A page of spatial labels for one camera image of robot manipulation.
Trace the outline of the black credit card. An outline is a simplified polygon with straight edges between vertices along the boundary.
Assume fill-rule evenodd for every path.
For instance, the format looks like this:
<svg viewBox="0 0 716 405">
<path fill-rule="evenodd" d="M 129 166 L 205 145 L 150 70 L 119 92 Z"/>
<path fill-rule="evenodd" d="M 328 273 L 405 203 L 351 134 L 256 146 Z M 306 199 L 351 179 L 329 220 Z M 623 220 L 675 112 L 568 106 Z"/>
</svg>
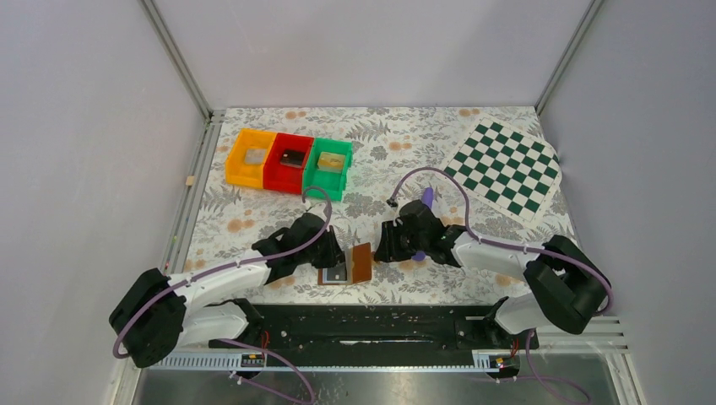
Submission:
<svg viewBox="0 0 716 405">
<path fill-rule="evenodd" d="M 332 267 L 324 271 L 324 282 L 327 284 L 341 284 L 348 281 L 348 272 L 345 267 Z"/>
</svg>

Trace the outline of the brown leather card holder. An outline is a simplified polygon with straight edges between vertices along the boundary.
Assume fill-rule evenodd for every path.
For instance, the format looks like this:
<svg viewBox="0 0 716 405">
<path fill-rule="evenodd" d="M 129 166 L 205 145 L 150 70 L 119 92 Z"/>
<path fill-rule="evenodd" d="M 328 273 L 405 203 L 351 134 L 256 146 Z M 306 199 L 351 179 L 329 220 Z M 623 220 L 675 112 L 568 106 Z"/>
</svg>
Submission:
<svg viewBox="0 0 716 405">
<path fill-rule="evenodd" d="M 318 270 L 317 283 L 319 285 L 353 285 L 367 283 L 372 280 L 372 247 L 369 242 L 352 246 L 345 251 L 347 259 L 348 281 L 346 283 L 325 283 L 324 271 Z"/>
</svg>

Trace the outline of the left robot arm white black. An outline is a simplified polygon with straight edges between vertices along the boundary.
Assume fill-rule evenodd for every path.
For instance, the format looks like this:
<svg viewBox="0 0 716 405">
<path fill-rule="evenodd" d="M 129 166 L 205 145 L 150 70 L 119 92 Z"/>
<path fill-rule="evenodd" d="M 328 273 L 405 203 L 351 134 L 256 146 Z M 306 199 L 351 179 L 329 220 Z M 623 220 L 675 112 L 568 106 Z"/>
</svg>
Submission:
<svg viewBox="0 0 716 405">
<path fill-rule="evenodd" d="M 262 325 L 230 295 L 286 278 L 304 264 L 346 264 L 334 232 L 312 213 L 253 243 L 235 262 L 184 275 L 147 270 L 109 316 L 117 334 L 113 353 L 146 368 L 195 343 L 225 338 L 250 347 L 261 338 Z"/>
</svg>

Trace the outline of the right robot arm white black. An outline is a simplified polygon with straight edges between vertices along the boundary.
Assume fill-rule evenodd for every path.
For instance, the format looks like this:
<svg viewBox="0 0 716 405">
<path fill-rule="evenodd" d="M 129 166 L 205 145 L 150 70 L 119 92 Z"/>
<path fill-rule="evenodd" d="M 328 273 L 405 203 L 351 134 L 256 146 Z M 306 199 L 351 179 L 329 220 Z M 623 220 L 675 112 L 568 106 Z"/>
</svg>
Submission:
<svg viewBox="0 0 716 405">
<path fill-rule="evenodd" d="M 544 326 L 578 335 L 610 302 L 610 282 L 566 236 L 522 245 L 491 239 L 464 225 L 445 225 L 426 204 L 415 200 L 403 206 L 396 219 L 382 223 L 374 258 L 403 262 L 418 252 L 437 264 L 489 270 L 529 286 L 527 294 L 493 305 L 484 334 L 498 348 L 521 332 Z"/>
</svg>

